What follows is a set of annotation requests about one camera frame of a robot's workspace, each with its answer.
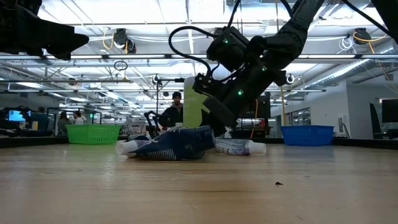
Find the plastic basket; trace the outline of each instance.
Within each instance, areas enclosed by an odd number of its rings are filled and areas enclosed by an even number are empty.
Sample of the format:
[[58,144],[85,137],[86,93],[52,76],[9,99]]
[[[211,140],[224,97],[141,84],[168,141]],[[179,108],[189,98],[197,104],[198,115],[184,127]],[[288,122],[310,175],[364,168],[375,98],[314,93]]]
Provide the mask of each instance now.
[[333,139],[333,126],[283,126],[284,142],[291,146],[326,146]]
[[118,140],[120,126],[116,125],[67,125],[69,143],[114,144]]

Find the white cloth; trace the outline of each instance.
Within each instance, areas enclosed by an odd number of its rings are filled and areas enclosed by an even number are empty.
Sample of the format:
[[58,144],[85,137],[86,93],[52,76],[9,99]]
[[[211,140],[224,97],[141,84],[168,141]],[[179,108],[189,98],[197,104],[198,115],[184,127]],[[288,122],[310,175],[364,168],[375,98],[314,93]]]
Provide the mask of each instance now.
[[84,123],[85,121],[83,120],[83,118],[76,118],[76,120],[73,122],[73,124],[75,125],[82,125]]

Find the blue basket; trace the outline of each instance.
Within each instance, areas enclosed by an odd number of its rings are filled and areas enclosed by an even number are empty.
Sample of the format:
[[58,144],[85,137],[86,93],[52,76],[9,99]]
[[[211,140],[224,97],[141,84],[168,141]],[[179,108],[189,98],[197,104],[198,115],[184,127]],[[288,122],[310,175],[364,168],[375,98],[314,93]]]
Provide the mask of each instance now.
[[326,146],[333,139],[333,126],[283,126],[284,142],[291,146]]

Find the table surface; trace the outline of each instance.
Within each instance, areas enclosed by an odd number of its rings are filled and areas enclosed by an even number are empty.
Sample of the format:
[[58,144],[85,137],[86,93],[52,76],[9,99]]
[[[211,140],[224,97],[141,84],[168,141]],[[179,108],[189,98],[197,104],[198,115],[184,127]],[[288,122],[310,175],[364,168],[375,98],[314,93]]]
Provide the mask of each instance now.
[[0,223],[397,223],[398,151],[127,159],[114,146],[0,149]]

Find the green basket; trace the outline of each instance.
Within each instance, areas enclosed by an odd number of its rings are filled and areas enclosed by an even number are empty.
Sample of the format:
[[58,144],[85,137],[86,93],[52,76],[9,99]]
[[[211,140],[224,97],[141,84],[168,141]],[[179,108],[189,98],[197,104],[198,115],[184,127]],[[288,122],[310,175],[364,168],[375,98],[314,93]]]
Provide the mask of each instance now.
[[118,140],[120,126],[116,125],[67,125],[69,143],[114,144]]

